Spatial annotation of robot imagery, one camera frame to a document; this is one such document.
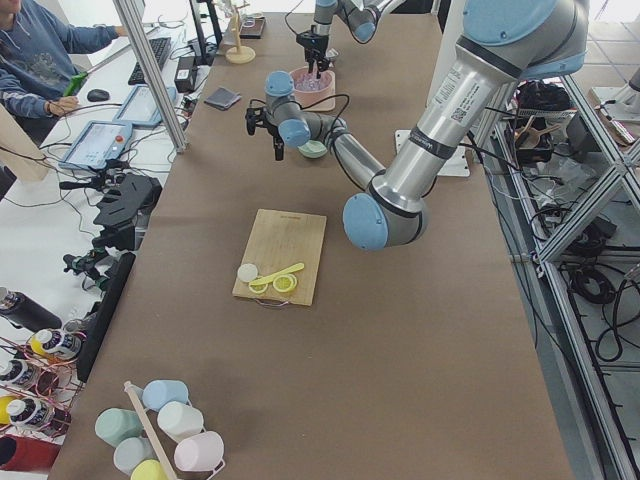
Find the person's hand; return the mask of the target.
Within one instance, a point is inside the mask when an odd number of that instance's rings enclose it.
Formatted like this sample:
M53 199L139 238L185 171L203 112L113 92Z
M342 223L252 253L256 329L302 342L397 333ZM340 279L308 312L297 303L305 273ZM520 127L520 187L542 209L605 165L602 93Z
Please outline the person's hand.
M61 97L57 100L48 100L45 102L45 112L49 115L62 117L80 107L80 103L75 96Z

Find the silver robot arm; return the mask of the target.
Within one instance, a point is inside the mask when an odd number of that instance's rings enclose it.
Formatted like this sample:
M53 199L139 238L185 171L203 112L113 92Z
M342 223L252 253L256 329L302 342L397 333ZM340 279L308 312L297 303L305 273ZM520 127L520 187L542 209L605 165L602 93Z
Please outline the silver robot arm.
M305 112L294 80L274 71L263 106L247 109L246 128L268 130L275 155L319 141L333 152L360 193L343 208L344 231L363 250L409 244L428 224L424 202L437 174L504 85L578 71L586 55L586 1L468 1L456 58L417 124L384 167L339 117Z
M309 74L317 78L329 68L327 57L331 25L334 18L341 20L351 36L360 44L372 40L378 24L385 14L391 13L403 1L344 1L318 0L315 2L313 22L308 30L296 34L296 43L303 47Z

